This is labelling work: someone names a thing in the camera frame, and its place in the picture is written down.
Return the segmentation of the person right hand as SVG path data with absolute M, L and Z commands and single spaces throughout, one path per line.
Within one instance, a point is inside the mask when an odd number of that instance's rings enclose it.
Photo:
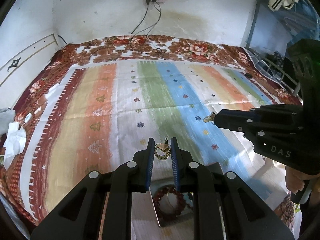
M 312 179 L 312 176 L 304 174 L 303 172 L 300 172 L 288 166 L 285 167 L 285 171 L 286 187 L 293 194 L 296 194 L 298 191 L 302 191 L 304 189 L 305 180 Z

